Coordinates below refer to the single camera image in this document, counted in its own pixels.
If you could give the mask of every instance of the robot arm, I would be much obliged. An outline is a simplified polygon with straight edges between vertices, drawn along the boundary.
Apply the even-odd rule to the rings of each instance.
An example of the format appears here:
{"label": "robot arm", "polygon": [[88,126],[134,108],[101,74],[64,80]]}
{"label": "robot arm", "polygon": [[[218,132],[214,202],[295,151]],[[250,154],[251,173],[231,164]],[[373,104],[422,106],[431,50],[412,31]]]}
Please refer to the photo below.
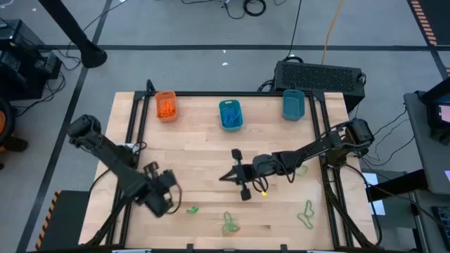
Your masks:
{"label": "robot arm", "polygon": [[132,169],[136,164],[133,150],[115,145],[106,138],[95,117],[81,116],[71,123],[67,134],[71,144],[100,159],[117,176],[117,183],[126,198],[138,205],[145,204],[156,217],[161,217],[174,206],[171,198],[165,198],[169,189],[177,185],[173,171],[165,170],[158,175],[156,162],[144,167],[145,174]]}
{"label": "robot arm", "polygon": [[363,119],[353,119],[342,124],[338,124],[330,130],[324,132],[321,138],[295,151],[274,152],[271,155],[258,155],[253,158],[252,164],[241,164],[242,154],[239,150],[232,150],[231,154],[237,161],[232,170],[221,177],[220,181],[231,181],[242,186],[242,200],[251,198],[250,190],[246,183],[255,182],[261,189],[255,190],[265,194],[265,177],[271,175],[292,175],[288,177],[290,183],[293,182],[296,168],[302,163],[321,154],[326,154],[326,161],[332,167],[339,167],[347,161],[347,154],[350,152],[365,155],[368,147],[374,141],[373,134],[368,128],[367,122]]}

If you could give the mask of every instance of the green wire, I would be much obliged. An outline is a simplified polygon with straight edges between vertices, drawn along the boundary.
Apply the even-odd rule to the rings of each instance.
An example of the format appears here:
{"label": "green wire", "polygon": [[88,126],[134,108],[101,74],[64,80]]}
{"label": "green wire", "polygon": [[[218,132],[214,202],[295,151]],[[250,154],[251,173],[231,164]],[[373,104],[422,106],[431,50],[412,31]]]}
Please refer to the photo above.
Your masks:
{"label": "green wire", "polygon": [[198,207],[193,206],[191,209],[187,209],[187,210],[186,210],[186,213],[187,213],[187,214],[197,214],[198,210],[199,210]]}
{"label": "green wire", "polygon": [[300,166],[300,168],[304,168],[304,170],[299,173],[296,172],[295,175],[304,176],[308,172],[308,166],[302,164],[302,166]]}
{"label": "green wire", "polygon": [[306,226],[309,230],[313,229],[311,221],[309,220],[314,216],[314,211],[312,210],[311,200],[307,200],[307,205],[304,207],[304,213],[298,214],[297,218],[303,222],[304,226]]}
{"label": "green wire", "polygon": [[223,235],[229,235],[230,233],[237,232],[240,229],[238,225],[234,223],[229,212],[224,212],[224,222],[225,224],[222,226]]}

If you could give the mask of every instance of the blue bowl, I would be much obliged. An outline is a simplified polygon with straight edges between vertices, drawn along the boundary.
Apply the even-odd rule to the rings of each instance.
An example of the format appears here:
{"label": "blue bowl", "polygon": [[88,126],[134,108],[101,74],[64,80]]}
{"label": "blue bowl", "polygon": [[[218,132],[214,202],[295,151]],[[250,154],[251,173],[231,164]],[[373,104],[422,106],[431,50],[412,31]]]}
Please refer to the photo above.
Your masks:
{"label": "blue bowl", "polygon": [[283,92],[283,118],[297,121],[304,116],[304,93],[287,89]]}
{"label": "blue bowl", "polygon": [[220,122],[225,131],[237,131],[242,127],[244,119],[239,101],[223,100],[219,103],[219,111]]}

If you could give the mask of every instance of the wooden table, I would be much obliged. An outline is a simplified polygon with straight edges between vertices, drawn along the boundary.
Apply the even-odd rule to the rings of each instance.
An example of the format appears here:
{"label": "wooden table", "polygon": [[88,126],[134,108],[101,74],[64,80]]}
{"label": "wooden table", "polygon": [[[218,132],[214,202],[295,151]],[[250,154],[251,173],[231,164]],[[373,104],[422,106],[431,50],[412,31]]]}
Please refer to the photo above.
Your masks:
{"label": "wooden table", "polygon": [[[116,93],[106,131],[106,136],[115,143],[124,143],[133,95]],[[219,181],[234,163],[233,148],[241,149],[243,161],[250,163],[255,155],[296,150],[314,141],[309,103],[306,102],[305,116],[300,121],[289,122],[281,117],[281,97],[239,97],[244,125],[240,131],[228,133],[221,129],[218,110],[219,101],[225,99],[227,97],[178,97],[178,120],[161,123],[155,117],[155,99],[150,98],[143,136],[148,147],[141,153],[139,167],[158,161],[161,169],[173,169],[183,188],[183,200],[176,214],[160,219],[144,206],[133,204],[126,247],[184,249],[186,244],[193,243],[196,249],[280,249],[281,244],[287,244],[289,249],[332,249],[317,157],[304,163],[308,172],[297,176],[292,184],[284,176],[268,177],[268,198],[262,197],[250,184],[252,199],[243,202],[239,186]],[[348,120],[341,93],[327,93],[326,101],[332,126]],[[318,102],[316,109],[322,123]],[[140,114],[136,117],[134,141],[140,117]],[[348,162],[359,168],[356,158],[349,157]],[[100,162],[96,176],[105,170],[105,165]],[[342,169],[341,175],[349,215],[367,238],[376,242],[363,181],[350,169]],[[115,186],[116,177],[112,173],[95,186],[80,243],[89,240],[108,217]],[[177,200],[178,194],[174,190],[174,201]],[[315,212],[311,219],[312,230],[297,219],[307,200],[311,200]],[[195,215],[186,213],[192,206],[200,208]],[[222,235],[224,212],[230,212],[240,226],[237,233]],[[342,221],[337,212],[336,217],[340,242],[345,245]],[[121,223],[122,217],[117,220],[116,242]]]}

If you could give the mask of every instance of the orange-black hazard stripe tape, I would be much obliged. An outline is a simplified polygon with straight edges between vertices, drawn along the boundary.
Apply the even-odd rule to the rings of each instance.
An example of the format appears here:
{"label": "orange-black hazard stripe tape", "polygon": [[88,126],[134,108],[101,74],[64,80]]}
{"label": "orange-black hazard stripe tape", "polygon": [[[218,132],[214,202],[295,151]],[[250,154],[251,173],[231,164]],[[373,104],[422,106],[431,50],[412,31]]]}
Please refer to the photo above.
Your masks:
{"label": "orange-black hazard stripe tape", "polygon": [[47,211],[47,215],[45,216],[44,225],[42,225],[41,232],[39,233],[39,237],[37,238],[36,246],[34,246],[34,250],[38,251],[41,247],[42,241],[44,240],[45,232],[47,231],[47,228],[49,227],[50,218],[53,213],[53,210],[55,209],[56,200],[58,200],[59,195],[61,194],[61,191],[56,191],[53,195],[53,199],[51,200],[49,210]]}
{"label": "orange-black hazard stripe tape", "polygon": [[413,5],[414,12],[416,13],[416,15],[419,19],[420,25],[422,26],[423,31],[425,32],[425,35],[427,36],[428,41],[433,46],[436,46],[437,41],[436,41],[435,33],[431,29],[431,26],[428,23],[427,17],[425,17],[425,14],[422,10],[422,7],[420,6],[420,3],[418,1],[411,1],[411,3]]}

